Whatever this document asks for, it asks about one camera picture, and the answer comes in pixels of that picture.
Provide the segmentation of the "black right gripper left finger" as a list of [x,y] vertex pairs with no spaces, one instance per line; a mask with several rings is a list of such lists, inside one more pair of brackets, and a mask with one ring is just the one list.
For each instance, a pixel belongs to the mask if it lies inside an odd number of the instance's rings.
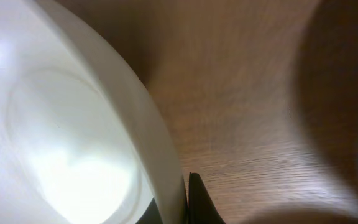
[[154,198],[136,224],[163,224]]

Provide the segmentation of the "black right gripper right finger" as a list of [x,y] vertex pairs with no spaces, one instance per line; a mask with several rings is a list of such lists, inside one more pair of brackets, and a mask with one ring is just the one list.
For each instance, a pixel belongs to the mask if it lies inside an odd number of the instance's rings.
[[189,173],[188,223],[225,224],[197,173]]

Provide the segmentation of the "cream bowl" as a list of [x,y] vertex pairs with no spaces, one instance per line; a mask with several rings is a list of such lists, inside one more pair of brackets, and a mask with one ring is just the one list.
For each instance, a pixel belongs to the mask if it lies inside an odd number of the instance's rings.
[[175,147],[145,86],[55,1],[0,1],[0,223],[186,223]]

